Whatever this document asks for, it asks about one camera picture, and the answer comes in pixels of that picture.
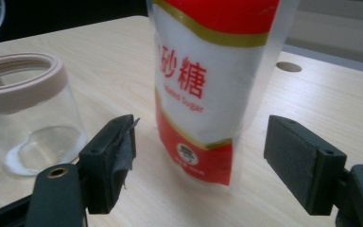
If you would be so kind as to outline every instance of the jar rim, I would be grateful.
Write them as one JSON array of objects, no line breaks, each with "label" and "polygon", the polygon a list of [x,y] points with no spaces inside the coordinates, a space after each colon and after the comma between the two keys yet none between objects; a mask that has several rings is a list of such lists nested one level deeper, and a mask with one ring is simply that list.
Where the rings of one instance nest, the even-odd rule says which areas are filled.
[{"label": "jar rim", "polygon": [[50,54],[24,53],[0,56],[0,74],[40,65],[44,71],[30,79],[0,86],[0,114],[17,112],[55,96],[68,82],[60,58]]}]

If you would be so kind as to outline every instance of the clear glass jar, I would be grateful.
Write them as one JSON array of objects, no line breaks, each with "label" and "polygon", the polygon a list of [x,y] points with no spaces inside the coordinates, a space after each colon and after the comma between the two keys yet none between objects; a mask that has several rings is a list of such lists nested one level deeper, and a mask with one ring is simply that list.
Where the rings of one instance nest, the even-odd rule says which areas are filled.
[{"label": "clear glass jar", "polygon": [[0,57],[0,165],[19,175],[36,175],[74,160],[86,141],[58,57]]}]

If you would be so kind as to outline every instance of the desk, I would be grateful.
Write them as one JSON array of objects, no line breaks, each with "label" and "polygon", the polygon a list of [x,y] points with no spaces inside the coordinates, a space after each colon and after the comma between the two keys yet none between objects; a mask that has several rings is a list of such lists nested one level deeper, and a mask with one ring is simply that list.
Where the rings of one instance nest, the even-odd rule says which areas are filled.
[{"label": "desk", "polygon": [[[90,226],[334,226],[309,217],[263,158],[268,116],[292,118],[348,155],[346,168],[363,164],[363,73],[282,53],[300,73],[275,69],[247,133],[240,191],[196,188],[179,176],[158,136],[154,114],[153,29],[130,17],[0,43],[0,55],[46,52],[62,58],[79,112],[92,138],[110,119],[141,117],[137,158],[120,199]],[[34,178],[0,171],[0,206],[31,193]]]}]

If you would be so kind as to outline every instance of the wood grain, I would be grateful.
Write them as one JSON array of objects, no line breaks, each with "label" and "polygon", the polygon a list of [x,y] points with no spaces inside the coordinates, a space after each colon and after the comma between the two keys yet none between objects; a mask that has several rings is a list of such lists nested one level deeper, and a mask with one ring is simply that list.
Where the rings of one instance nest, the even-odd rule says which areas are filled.
[{"label": "wood grain", "polygon": [[[292,118],[345,152],[347,168],[363,164],[363,73],[282,53],[302,71],[275,68],[261,107],[243,137],[238,191],[196,183],[174,167],[154,117],[153,27],[130,17],[0,43],[0,55],[45,52],[59,56],[71,75],[79,112],[92,138],[122,114],[141,118],[137,158],[127,189],[107,216],[90,226],[335,226],[309,217],[263,158],[268,116]],[[31,193],[33,178],[0,170],[0,206]]]}]

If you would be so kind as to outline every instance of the jar lid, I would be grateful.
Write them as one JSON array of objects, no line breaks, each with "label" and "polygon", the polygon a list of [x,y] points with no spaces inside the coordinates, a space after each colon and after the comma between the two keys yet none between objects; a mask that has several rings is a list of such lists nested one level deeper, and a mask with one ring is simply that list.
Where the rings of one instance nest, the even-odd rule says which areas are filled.
[{"label": "jar lid", "polygon": [[0,114],[38,105],[57,95],[67,81],[63,63],[56,56],[37,53],[0,56]]}]

